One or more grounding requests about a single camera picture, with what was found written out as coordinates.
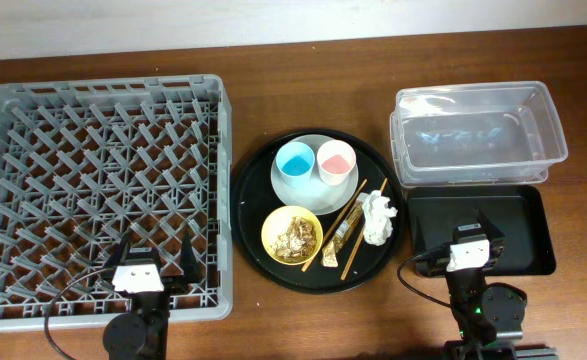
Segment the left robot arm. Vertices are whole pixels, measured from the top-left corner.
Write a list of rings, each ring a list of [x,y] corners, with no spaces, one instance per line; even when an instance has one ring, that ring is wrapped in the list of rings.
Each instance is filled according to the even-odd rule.
[[[164,359],[167,351],[170,298],[203,280],[192,245],[181,244],[179,275],[161,275],[159,250],[134,248],[125,234],[105,266],[114,290],[130,300],[130,309],[106,326],[103,346],[111,359]]]

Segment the food scraps and rice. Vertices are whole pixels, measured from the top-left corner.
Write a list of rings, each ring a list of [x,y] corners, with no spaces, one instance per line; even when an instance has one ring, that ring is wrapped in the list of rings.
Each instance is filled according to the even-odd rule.
[[[275,256],[283,262],[294,263],[307,260],[314,252],[316,235],[313,224],[295,216],[286,231],[277,236],[272,248]]]

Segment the pink cup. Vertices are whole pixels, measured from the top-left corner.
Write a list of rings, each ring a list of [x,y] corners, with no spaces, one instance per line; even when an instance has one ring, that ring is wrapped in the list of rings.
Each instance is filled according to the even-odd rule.
[[[316,155],[321,180],[331,186],[341,184],[355,168],[356,154],[345,141],[323,143]]]

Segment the blue cup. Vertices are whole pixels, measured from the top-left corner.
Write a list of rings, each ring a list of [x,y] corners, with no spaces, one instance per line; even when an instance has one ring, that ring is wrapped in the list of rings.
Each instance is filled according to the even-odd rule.
[[[315,153],[305,143],[292,141],[282,146],[275,158],[284,182],[292,187],[306,184],[315,165]]]

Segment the white tissue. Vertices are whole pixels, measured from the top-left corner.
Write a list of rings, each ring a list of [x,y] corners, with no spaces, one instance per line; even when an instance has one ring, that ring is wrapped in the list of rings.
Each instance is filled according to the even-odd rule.
[[[398,210],[390,207],[389,202],[390,198],[383,196],[380,190],[372,191],[364,198],[364,241],[369,245],[384,245],[393,232],[392,220]]]

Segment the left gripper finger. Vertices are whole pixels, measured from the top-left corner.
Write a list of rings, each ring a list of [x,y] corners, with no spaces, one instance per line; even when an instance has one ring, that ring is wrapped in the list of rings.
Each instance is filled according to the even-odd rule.
[[[126,260],[130,249],[130,238],[131,236],[129,234],[122,236],[115,252],[105,262],[104,269],[115,269]]]
[[[182,270],[182,278],[186,283],[199,283],[202,281],[202,272],[188,234],[185,234],[182,240],[179,266]]]

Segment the yellow bowl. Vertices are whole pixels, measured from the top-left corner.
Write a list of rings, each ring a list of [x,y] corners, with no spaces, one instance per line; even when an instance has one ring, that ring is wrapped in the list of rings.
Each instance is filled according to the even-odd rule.
[[[278,259],[272,248],[273,242],[277,240],[277,236],[284,233],[295,216],[302,217],[313,224],[316,235],[316,246],[312,255],[307,259],[300,262],[286,263]],[[275,261],[290,266],[305,264],[313,255],[316,255],[320,251],[320,243],[324,238],[324,232],[319,219],[309,210],[299,206],[283,206],[274,210],[269,214],[263,223],[261,230],[262,245],[267,254]]]

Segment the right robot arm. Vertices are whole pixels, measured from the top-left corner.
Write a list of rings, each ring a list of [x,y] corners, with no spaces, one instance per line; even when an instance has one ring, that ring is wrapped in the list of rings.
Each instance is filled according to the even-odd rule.
[[[486,281],[504,249],[506,237],[484,213],[477,211],[468,223],[456,226],[452,240],[427,257],[430,273],[445,278],[449,306],[461,339],[444,345],[450,360],[556,359],[557,350],[544,345],[518,348],[527,294],[512,285]]]

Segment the gold snack wrapper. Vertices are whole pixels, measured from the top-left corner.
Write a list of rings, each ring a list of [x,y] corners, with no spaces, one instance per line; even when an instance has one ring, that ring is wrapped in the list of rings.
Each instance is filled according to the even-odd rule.
[[[337,254],[344,247],[354,229],[359,224],[363,216],[363,203],[367,197],[367,193],[358,195],[345,219],[341,221],[328,243],[322,249],[321,264],[324,267],[336,268],[338,266]]]

